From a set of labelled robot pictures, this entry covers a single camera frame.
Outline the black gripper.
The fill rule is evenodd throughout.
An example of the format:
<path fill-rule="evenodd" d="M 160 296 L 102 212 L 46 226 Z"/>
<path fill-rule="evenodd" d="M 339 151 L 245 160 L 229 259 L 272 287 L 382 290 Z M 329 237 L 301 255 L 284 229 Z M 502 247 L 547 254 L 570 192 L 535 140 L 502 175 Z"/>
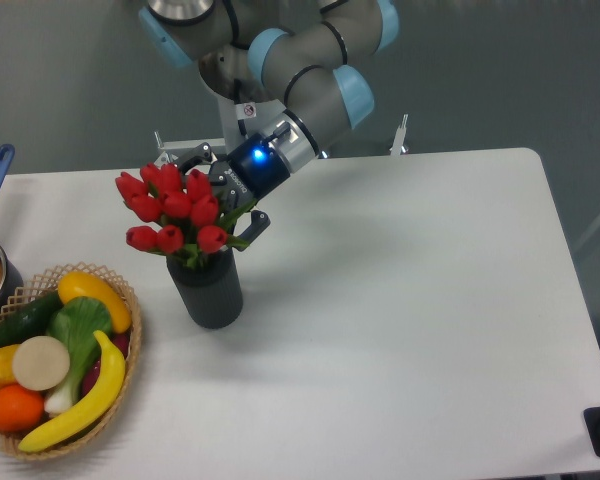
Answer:
<path fill-rule="evenodd" d="M 181 154 L 177 167 L 182 175 L 192 170 L 209 173 L 213 193 L 223 209 L 236 209 L 267 196 L 290 177 L 281 156 L 263 140 L 248 140 L 223 159 L 215 162 L 208 143 Z M 255 241 L 270 226 L 269 216 L 261 210 L 250 212 L 250 224 L 239 235 L 243 241 Z"/>

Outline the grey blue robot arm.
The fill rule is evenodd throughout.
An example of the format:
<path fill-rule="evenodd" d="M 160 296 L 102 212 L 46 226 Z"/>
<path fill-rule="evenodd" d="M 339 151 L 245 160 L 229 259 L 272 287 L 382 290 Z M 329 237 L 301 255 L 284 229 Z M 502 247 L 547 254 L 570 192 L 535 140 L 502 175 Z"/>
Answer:
<path fill-rule="evenodd" d="M 390 1 L 322 1 L 321 20 L 299 33 L 279 26 L 279 3 L 149 1 L 139 18 L 160 53 L 197 64 L 223 114 L 226 151 L 188 152 L 182 171 L 209 168 L 225 213 L 249 212 L 374 109 L 354 62 L 399 32 Z"/>

